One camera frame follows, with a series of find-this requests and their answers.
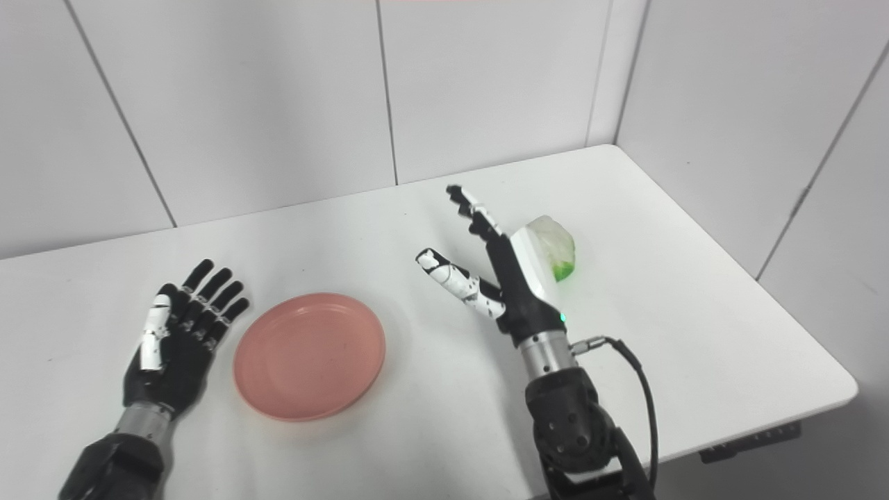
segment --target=robotic finger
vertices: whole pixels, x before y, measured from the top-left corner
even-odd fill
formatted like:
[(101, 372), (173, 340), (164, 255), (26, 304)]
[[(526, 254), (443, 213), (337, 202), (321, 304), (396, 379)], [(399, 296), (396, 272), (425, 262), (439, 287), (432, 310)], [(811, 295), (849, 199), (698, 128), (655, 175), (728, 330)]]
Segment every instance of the robotic finger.
[(479, 313), (497, 319), (506, 312), (498, 287), (448, 261), (432, 248), (420, 252), (416, 261), (430, 278)]

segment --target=pink plate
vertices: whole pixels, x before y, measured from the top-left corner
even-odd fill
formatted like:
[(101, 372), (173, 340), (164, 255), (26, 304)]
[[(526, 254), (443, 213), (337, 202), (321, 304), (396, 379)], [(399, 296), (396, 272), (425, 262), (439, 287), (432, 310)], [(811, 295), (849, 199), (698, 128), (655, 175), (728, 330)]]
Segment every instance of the pink plate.
[(367, 306), (346, 295), (303, 295), (247, 329), (235, 352), (235, 386), (263, 415), (312, 420), (358, 400), (385, 354), (382, 325)]

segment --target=white wall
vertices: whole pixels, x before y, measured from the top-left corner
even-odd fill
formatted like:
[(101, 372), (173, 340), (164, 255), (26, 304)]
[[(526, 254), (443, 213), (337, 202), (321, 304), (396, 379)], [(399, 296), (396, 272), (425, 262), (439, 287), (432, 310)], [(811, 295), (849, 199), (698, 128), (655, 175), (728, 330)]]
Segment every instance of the white wall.
[(617, 143), (756, 276), (886, 20), (884, 0), (654, 1)]
[(74, 7), (178, 224), (395, 184), (373, 1)]
[[(71, 3), (177, 224), (611, 142), (645, 8), (645, 0)], [(20, 168), (0, 187), (10, 194), (0, 207), (29, 214), (0, 219), (0, 257), (168, 227), (146, 173), (130, 168), (141, 167), (136, 149), (64, 4), (4, 9), (0, 22), (44, 33), (6, 34), (15, 37), (14, 53), (0, 56), (9, 73), (24, 60), (42, 69), (0, 84), (11, 87), (0, 100), (19, 106), (25, 122), (64, 130), (79, 149), (44, 151), (39, 175)], [(67, 97), (57, 109), (47, 93)], [(11, 116), (0, 117), (4, 137), (21, 129)], [(28, 133), (14, 153), (0, 150), (0, 162), (24, 165), (45, 140)], [(78, 185), (96, 196), (66, 190)]]
[(64, 3), (0, 2), (0, 258), (168, 227)]
[(644, 5), (382, 2), (399, 181), (611, 142)]

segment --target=wall seam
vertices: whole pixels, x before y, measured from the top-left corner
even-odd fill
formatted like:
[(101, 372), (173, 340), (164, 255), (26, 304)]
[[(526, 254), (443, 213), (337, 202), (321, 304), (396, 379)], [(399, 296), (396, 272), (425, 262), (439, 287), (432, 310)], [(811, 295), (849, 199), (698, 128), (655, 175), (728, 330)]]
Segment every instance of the wall seam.
[(111, 89), (111, 83), (108, 81), (108, 77), (106, 77), (105, 71), (99, 64), (99, 58), (96, 56), (96, 52), (92, 49), (92, 44), (90, 44), (89, 38), (86, 37), (86, 31), (84, 31), (84, 26), (80, 23), (80, 19), (77, 17), (77, 13), (74, 11), (74, 5), (71, 4), (71, 0), (64, 0), (64, 2), (65, 6), (68, 8), (68, 14), (70, 14), (71, 20), (74, 21), (74, 25), (77, 28), (77, 33), (80, 34), (80, 39), (86, 46), (86, 51), (90, 55), (92, 65), (96, 68), (96, 71), (99, 72), (99, 78), (101, 79), (102, 84), (105, 85), (105, 92), (108, 93), (108, 97), (111, 99), (111, 103), (114, 105), (117, 116), (120, 118), (121, 123), (124, 125), (124, 129), (126, 130), (126, 134), (130, 137), (132, 146), (136, 149), (136, 154), (139, 156), (139, 161), (142, 163), (142, 168), (145, 169), (145, 173), (148, 175), (148, 180), (151, 181), (151, 186), (154, 187), (155, 193), (157, 194), (158, 199), (160, 199), (161, 205), (164, 207), (164, 211), (167, 214), (167, 218), (170, 219), (170, 224), (172, 224), (174, 228), (179, 227), (176, 224), (176, 219), (174, 219), (172, 216), (170, 206), (167, 205), (166, 198), (164, 198), (164, 193), (161, 192), (160, 186), (157, 185), (155, 175), (151, 172), (151, 168), (148, 167), (148, 161), (145, 159), (145, 155), (142, 153), (142, 148), (140, 147), (139, 142), (136, 140), (135, 134), (133, 134), (132, 132), (130, 123), (124, 116), (124, 110), (120, 107), (120, 102), (117, 100), (114, 91)]
[(608, 45), (608, 28), (611, 27), (614, 0), (608, 0), (608, 13), (605, 14), (605, 30), (602, 34), (602, 48), (599, 49), (599, 63), (596, 68), (596, 82), (593, 84), (593, 101), (589, 104), (587, 132), (583, 135), (583, 147), (589, 147), (589, 131), (593, 128), (593, 112), (596, 110), (596, 96), (599, 94), (599, 77), (602, 76), (602, 61), (605, 60), (605, 47)]
[(398, 165), (395, 160), (395, 132), (392, 127), (392, 104), (388, 91), (388, 68), (386, 65), (386, 44), (383, 42), (383, 15), (380, 8), (380, 0), (375, 1), (377, 6), (377, 30), (380, 33), (380, 58), (383, 64), (383, 88), (386, 91), (386, 117), (389, 125), (389, 147), (392, 149), (392, 173), (395, 176), (395, 185), (398, 185)]
[(824, 152), (824, 156), (821, 158), (821, 162), (815, 168), (815, 172), (812, 174), (812, 179), (809, 180), (809, 183), (805, 185), (803, 188), (802, 194), (800, 194), (797, 202), (794, 204), (793, 209), (790, 211), (790, 216), (787, 221), (784, 223), (784, 227), (781, 229), (781, 233), (778, 235), (778, 239), (775, 240), (774, 245), (772, 245), (772, 250), (769, 251), (769, 254), (765, 257), (765, 261), (763, 262), (763, 266), (759, 269), (759, 272), (756, 276), (756, 281), (759, 281), (763, 277), (763, 273), (765, 272), (765, 268), (768, 267), (769, 262), (772, 261), (772, 257), (774, 257), (775, 252), (778, 250), (778, 246), (781, 244), (781, 241), (784, 239), (784, 236), (787, 234), (788, 229), (790, 228), (790, 224), (793, 223), (794, 219), (797, 218), (797, 214), (799, 213), (800, 207), (805, 202), (805, 199), (808, 197), (809, 193), (812, 191), (812, 186), (814, 186), (815, 181), (818, 180), (818, 176), (821, 175), (821, 171), (824, 170), (824, 166), (827, 164), (830, 159), (830, 155), (833, 154), (834, 148), (839, 143), (840, 137), (842, 137), (845, 132), (845, 128), (849, 125), (849, 122), (852, 121), (852, 117), (855, 115), (855, 111), (858, 110), (858, 106), (861, 104), (861, 101), (864, 99), (864, 95), (868, 92), (870, 88), (870, 84), (874, 81), (874, 78), (877, 76), (877, 72), (883, 66), (883, 62), (886, 59), (886, 54), (889, 52), (889, 41), (886, 41), (886, 44), (883, 47), (883, 51), (877, 57), (877, 62), (874, 64), (874, 67), (870, 70), (868, 77), (864, 80), (864, 85), (861, 86), (861, 89), (858, 92), (858, 95), (855, 96), (855, 100), (852, 102), (852, 107), (849, 108), (849, 111), (845, 114), (843, 118), (843, 122), (840, 123), (839, 128), (837, 129), (837, 133), (834, 134), (833, 140), (830, 142), (827, 150)]
[(636, 75), (636, 64), (639, 61), (639, 51), (642, 49), (642, 37), (645, 34), (645, 25), (648, 24), (648, 11), (652, 7), (652, 0), (645, 1), (645, 10), (642, 13), (642, 22), (639, 23), (639, 35), (636, 38), (636, 48), (633, 50), (633, 62), (629, 65), (629, 76), (627, 76), (627, 85), (623, 91), (623, 102), (621, 102), (621, 114), (617, 119), (617, 127), (614, 130), (613, 144), (618, 145), (618, 139), (621, 135), (621, 127), (623, 126), (623, 114), (627, 110), (627, 101), (629, 101), (629, 89), (633, 85), (633, 77)]

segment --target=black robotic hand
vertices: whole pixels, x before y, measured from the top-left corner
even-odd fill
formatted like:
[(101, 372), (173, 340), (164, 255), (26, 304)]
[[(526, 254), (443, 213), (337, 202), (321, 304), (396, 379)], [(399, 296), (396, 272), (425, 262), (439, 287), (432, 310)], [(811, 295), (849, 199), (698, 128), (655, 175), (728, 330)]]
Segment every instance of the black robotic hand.
[(60, 500), (150, 500), (164, 473), (171, 422), (194, 405), (204, 388), (213, 351), (249, 303), (240, 281), (226, 286), (229, 269), (204, 260), (182, 287), (164, 285), (148, 313), (142, 343), (124, 375), (124, 415), (109, 435), (84, 449)]
[(232, 272), (228, 268), (217, 272), (195, 293), (212, 267), (210, 260), (204, 260), (182, 287), (167, 283), (158, 292), (159, 297), (168, 297), (170, 304), (165, 331), (162, 330), (160, 335), (153, 333), (155, 338), (161, 337), (158, 340), (160, 361), (146, 367), (142, 351), (148, 348), (148, 344), (143, 342), (136, 350), (124, 376), (125, 407), (137, 401), (147, 401), (169, 410), (175, 419), (197, 400), (204, 388), (213, 351), (231, 322), (249, 305), (247, 299), (242, 297), (226, 309), (228, 303), (244, 289), (240, 281), (228, 285), (210, 302), (231, 279)]

